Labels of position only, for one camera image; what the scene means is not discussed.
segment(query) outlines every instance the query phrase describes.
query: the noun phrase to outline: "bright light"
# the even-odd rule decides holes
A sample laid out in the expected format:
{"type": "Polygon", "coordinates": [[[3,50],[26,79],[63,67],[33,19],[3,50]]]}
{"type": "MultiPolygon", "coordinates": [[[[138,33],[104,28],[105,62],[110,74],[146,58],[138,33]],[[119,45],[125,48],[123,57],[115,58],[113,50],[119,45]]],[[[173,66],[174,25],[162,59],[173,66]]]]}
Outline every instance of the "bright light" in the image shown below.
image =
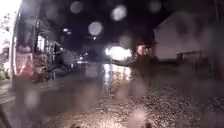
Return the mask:
{"type": "Polygon", "coordinates": [[[109,72],[110,71],[110,65],[109,64],[104,64],[103,67],[104,67],[104,71],[105,72],[109,72]]]}
{"type": "Polygon", "coordinates": [[[3,67],[4,67],[5,70],[8,70],[10,68],[10,63],[9,62],[5,62],[3,64],[3,67]]]}
{"type": "Polygon", "coordinates": [[[68,34],[68,35],[71,35],[71,34],[72,34],[72,32],[67,32],[67,34],[68,34]]]}
{"type": "Polygon", "coordinates": [[[118,72],[120,72],[120,73],[124,73],[124,67],[122,67],[122,66],[118,66],[118,72]]]}
{"type": "Polygon", "coordinates": [[[105,80],[108,80],[110,78],[110,74],[109,73],[105,73],[105,80]]]}
{"type": "Polygon", "coordinates": [[[77,63],[78,63],[78,64],[82,64],[83,62],[82,62],[82,61],[77,61],[77,63]]]}
{"type": "Polygon", "coordinates": [[[114,60],[121,61],[127,59],[128,57],[131,57],[131,51],[129,49],[126,50],[120,46],[114,46],[110,50],[105,52],[114,60]]]}
{"type": "Polygon", "coordinates": [[[131,69],[128,68],[128,67],[126,67],[126,68],[125,68],[125,74],[126,74],[127,76],[130,76],[130,75],[131,75],[131,69]]]}
{"type": "Polygon", "coordinates": [[[110,50],[108,48],[105,49],[105,54],[108,56],[110,54],[110,50]]]}
{"type": "Polygon", "coordinates": [[[112,71],[113,72],[117,72],[118,71],[117,68],[118,68],[117,65],[114,65],[114,64],[112,65],[112,71]]]}
{"type": "Polygon", "coordinates": [[[67,29],[67,28],[64,28],[64,29],[63,29],[63,32],[68,32],[68,29],[67,29]]]}

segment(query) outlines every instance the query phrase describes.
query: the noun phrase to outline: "storefront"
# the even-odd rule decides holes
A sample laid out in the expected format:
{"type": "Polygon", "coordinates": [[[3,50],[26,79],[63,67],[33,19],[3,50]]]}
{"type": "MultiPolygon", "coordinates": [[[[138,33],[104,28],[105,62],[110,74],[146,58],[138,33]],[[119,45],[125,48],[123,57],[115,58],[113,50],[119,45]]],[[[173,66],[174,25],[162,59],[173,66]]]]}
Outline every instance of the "storefront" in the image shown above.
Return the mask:
{"type": "Polygon", "coordinates": [[[0,80],[9,78],[10,74],[10,46],[14,34],[14,24],[19,12],[21,0],[0,1],[0,80]]]}

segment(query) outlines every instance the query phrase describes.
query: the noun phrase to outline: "rain droplet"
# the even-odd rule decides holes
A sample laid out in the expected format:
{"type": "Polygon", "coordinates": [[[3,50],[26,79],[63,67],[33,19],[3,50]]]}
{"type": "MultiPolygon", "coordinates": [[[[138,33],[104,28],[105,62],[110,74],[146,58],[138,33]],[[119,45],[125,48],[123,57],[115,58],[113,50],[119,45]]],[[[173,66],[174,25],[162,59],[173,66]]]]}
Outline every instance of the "rain droplet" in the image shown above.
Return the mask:
{"type": "Polygon", "coordinates": [[[127,9],[124,5],[118,5],[111,14],[111,17],[115,21],[120,21],[124,19],[127,15],[127,9]]]}
{"type": "Polygon", "coordinates": [[[103,30],[103,26],[100,22],[92,22],[89,25],[89,33],[93,36],[97,36],[103,30]]]}
{"type": "Polygon", "coordinates": [[[149,10],[152,13],[158,13],[162,9],[162,4],[158,0],[151,1],[149,3],[149,10]]]}
{"type": "Polygon", "coordinates": [[[75,1],[71,4],[70,9],[71,9],[71,12],[73,13],[76,13],[76,14],[80,13],[83,9],[83,4],[82,2],[75,1]]]}

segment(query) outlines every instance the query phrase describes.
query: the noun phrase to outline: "street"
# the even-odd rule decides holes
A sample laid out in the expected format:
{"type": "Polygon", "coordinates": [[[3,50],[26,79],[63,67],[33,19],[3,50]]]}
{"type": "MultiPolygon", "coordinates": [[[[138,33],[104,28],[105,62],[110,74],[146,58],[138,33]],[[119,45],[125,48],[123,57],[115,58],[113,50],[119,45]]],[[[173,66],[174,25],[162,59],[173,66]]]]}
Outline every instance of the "street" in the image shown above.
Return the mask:
{"type": "Polygon", "coordinates": [[[190,76],[174,72],[150,76],[129,67],[90,64],[79,75],[50,81],[54,84],[48,89],[28,89],[38,93],[26,95],[22,107],[17,102],[6,106],[15,128],[222,127],[221,112],[213,107],[217,103],[209,100],[209,87],[196,87],[209,82],[190,76]]]}

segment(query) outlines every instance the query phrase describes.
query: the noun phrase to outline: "street light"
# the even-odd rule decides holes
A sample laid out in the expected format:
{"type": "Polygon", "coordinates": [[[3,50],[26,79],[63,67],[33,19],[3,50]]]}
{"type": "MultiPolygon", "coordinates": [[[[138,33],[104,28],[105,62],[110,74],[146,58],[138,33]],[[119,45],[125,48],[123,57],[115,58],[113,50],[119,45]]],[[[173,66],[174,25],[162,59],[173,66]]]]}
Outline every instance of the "street light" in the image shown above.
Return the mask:
{"type": "Polygon", "coordinates": [[[67,29],[67,28],[64,28],[64,29],[63,29],[63,32],[68,32],[68,29],[67,29]]]}

